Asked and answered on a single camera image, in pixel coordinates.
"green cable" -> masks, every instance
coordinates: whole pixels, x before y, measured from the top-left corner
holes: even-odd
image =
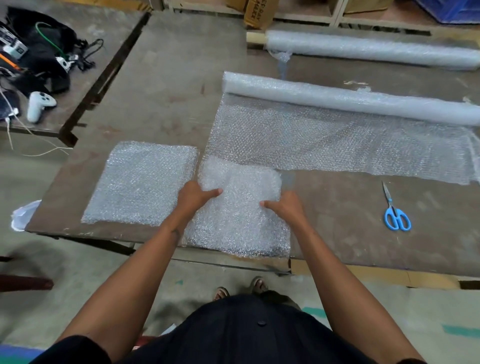
[[[35,23],[35,29],[36,31],[48,42],[50,43],[54,48],[56,48],[60,54],[62,55],[63,58],[67,59],[67,56],[65,53],[63,53],[63,51],[55,44],[53,43],[50,39],[48,39],[41,31],[40,29],[38,28],[38,25],[39,24],[43,24],[43,25],[46,25],[46,26],[49,26],[50,28],[52,27],[50,24],[47,24],[47,23],[44,23],[44,22],[37,22]]]

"scissors handle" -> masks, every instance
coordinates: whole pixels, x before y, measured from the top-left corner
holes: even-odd
[[[390,230],[402,230],[402,231],[409,231],[412,228],[412,223],[410,222],[410,219],[408,216],[400,210],[399,208],[395,209],[395,213],[393,212],[393,208],[390,206],[386,211],[384,215],[384,222],[385,225],[390,229]]]

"concrete floor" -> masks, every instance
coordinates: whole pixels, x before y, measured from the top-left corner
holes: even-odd
[[[15,134],[13,139],[15,147],[25,154],[49,148],[31,135]],[[3,344],[47,348],[93,291],[126,259],[78,243],[11,230],[12,211],[42,198],[66,157],[60,151],[36,158],[16,155],[6,134],[0,134],[0,255],[18,257],[14,262],[0,263],[0,271],[50,277],[55,282],[51,291],[0,293]],[[224,286],[235,294],[245,290],[257,275],[251,270],[172,261],[145,333],[158,335],[172,323],[181,323],[211,300],[215,287]],[[328,325],[311,277],[263,276],[271,289],[289,295],[303,310]],[[478,362],[480,291],[409,289],[373,283],[366,286],[429,363]]]

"blue plastic crate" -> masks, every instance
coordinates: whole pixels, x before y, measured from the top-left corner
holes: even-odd
[[[480,24],[480,0],[415,0],[439,23]]]

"hand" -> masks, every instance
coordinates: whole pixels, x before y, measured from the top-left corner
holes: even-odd
[[[195,212],[213,197],[219,196],[223,190],[216,188],[211,191],[202,191],[196,181],[188,181],[179,191],[177,206],[171,216],[176,217],[175,222],[180,229],[184,229],[195,215]]]
[[[305,222],[308,223],[303,204],[293,191],[282,192],[280,201],[260,201],[260,206],[274,211],[292,228],[299,227]]]

